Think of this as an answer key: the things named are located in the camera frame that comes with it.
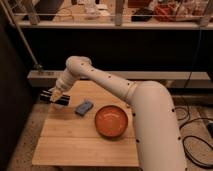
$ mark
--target wooden tabletop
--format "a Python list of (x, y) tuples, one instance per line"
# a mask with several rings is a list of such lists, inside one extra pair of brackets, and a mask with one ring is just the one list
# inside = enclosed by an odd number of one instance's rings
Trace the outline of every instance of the wooden tabletop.
[[(34, 165), (138, 167), (131, 109), (124, 102), (92, 81), (77, 81), (68, 107), (51, 104), (34, 152)], [(74, 113), (84, 100), (94, 107), (84, 116)], [(125, 133), (116, 140), (103, 138), (94, 124), (96, 112), (103, 106), (116, 105), (129, 119)]]

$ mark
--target black cable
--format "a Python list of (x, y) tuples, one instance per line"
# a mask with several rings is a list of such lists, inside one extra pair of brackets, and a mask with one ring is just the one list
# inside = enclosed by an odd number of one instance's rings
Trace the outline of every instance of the black cable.
[(195, 122), (195, 121), (197, 121), (197, 120), (209, 120), (209, 121), (213, 121), (213, 118), (195, 118), (195, 119), (192, 119), (192, 120), (190, 120), (190, 121), (187, 121), (187, 122), (184, 122), (183, 124), (181, 124), (180, 125), (180, 130), (184, 127), (184, 126), (186, 126), (186, 125), (188, 125), (188, 124), (190, 124), (190, 123), (192, 123), (192, 122)]
[(192, 72), (193, 72), (193, 69), (194, 69), (194, 66), (197, 62), (197, 58), (198, 58), (198, 53), (200, 51), (200, 45), (201, 45), (201, 39), (202, 39), (202, 30), (199, 29), (199, 34), (198, 34), (198, 42), (197, 42), (197, 47), (195, 49), (195, 53), (194, 53), (194, 56), (193, 56), (193, 59), (192, 59), (192, 65), (191, 65), (191, 69), (190, 69), (190, 74), (189, 74), (189, 77), (188, 79), (186, 80), (184, 86), (183, 86), (183, 89), (185, 89), (188, 84), (189, 84), (189, 81), (191, 79), (191, 76), (192, 76)]
[(179, 109), (184, 110), (186, 112), (186, 114), (182, 118), (178, 118), (178, 121), (183, 121), (183, 120), (185, 120), (187, 118), (190, 118), (190, 112), (189, 112), (189, 110), (187, 110), (185, 107), (180, 107), (180, 106), (175, 107), (175, 110), (179, 110)]
[[(180, 130), (185, 127), (186, 125), (190, 124), (190, 123), (193, 123), (195, 121), (198, 121), (198, 120), (209, 120), (209, 121), (213, 121), (213, 118), (195, 118), (195, 119), (192, 119), (190, 121), (186, 121), (184, 122), (183, 124), (180, 125)], [(193, 163), (195, 164), (196, 166), (200, 167), (200, 168), (203, 168), (203, 169), (213, 169), (213, 163), (212, 164), (206, 164), (206, 163), (203, 163), (201, 161), (199, 161), (198, 159), (196, 159), (190, 152), (189, 150), (187, 149), (186, 145), (185, 145), (185, 141), (188, 139), (188, 138), (194, 138), (194, 139), (197, 139), (203, 143), (205, 143), (211, 150), (213, 150), (213, 146), (211, 146), (208, 142), (206, 142), (205, 140), (203, 140), (202, 138), (199, 138), (197, 136), (194, 136), (194, 135), (188, 135), (186, 137), (183, 138), (183, 148), (184, 148), (184, 151), (185, 151), (185, 154), (186, 154), (186, 157)]]
[(196, 158), (188, 151), (188, 149), (186, 148), (185, 142), (186, 142), (186, 140), (189, 139), (189, 138), (194, 138), (194, 139), (197, 139), (197, 140), (203, 142), (203, 143), (206, 144), (211, 150), (213, 150), (213, 146), (211, 146), (208, 142), (206, 142), (206, 141), (203, 140), (202, 138), (199, 138), (199, 137), (194, 136), (194, 135), (189, 135), (189, 136), (186, 136), (186, 137), (183, 138), (183, 147), (184, 147), (184, 151), (185, 151), (186, 157), (187, 157), (192, 163), (194, 163), (195, 165), (199, 166), (200, 168), (203, 168), (203, 169), (213, 169), (213, 163), (212, 163), (212, 164), (203, 163), (203, 162), (199, 161), (198, 159), (196, 159)]

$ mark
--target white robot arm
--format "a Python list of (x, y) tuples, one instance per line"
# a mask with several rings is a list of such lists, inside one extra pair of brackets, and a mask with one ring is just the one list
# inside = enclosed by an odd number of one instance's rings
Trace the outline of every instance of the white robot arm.
[(158, 82), (135, 83), (91, 66), (87, 57), (73, 56), (56, 81), (56, 101), (80, 76), (93, 80), (128, 103), (133, 115), (140, 168), (143, 171), (186, 171), (178, 121), (168, 90)]

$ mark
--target red object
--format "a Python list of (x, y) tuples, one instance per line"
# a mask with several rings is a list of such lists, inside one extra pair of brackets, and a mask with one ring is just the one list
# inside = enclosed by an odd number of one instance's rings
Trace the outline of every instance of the red object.
[(154, 9), (155, 18), (158, 21), (174, 21), (173, 8), (171, 4), (157, 5)]
[(128, 125), (126, 113), (117, 106), (102, 107), (95, 116), (97, 131), (105, 137), (113, 138), (121, 136)]

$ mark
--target floor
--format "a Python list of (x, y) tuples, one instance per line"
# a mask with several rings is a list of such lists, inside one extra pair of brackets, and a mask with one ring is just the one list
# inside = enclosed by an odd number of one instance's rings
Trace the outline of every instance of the floor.
[[(23, 133), (20, 137), (16, 150), (11, 158), (7, 171), (57, 171), (60, 170), (56, 167), (48, 166), (33, 166), (31, 164), (32, 156), (34, 149), (36, 147), (40, 132), (42, 130), (42, 125), (47, 116), (48, 104), (38, 102), (34, 105), (31, 114), (29, 115), (28, 121), (25, 125)], [(192, 118), (198, 117), (198, 108), (195, 106), (190, 106), (190, 111), (192, 113)], [(208, 117), (213, 117), (213, 109), (203, 108)], [(181, 118), (184, 115), (182, 109), (177, 109), (178, 118)], [(208, 132), (206, 131), (203, 123), (196, 122), (184, 128), (182, 135), (193, 134), (200, 136), (213, 144), (212, 139), (210, 138)], [(203, 162), (213, 162), (213, 153), (206, 148), (202, 143), (195, 140), (189, 142), (190, 151), (199, 159), (202, 159)], [(77, 170), (86, 170), (86, 171), (107, 171), (112, 170), (112, 168), (81, 168), (81, 167), (64, 167), (64, 171), (77, 171)], [(138, 169), (130, 168), (116, 168), (113, 170), (129, 170), (136, 171)], [(192, 163), (188, 161), (188, 171), (203, 171), (203, 169), (197, 168)]]

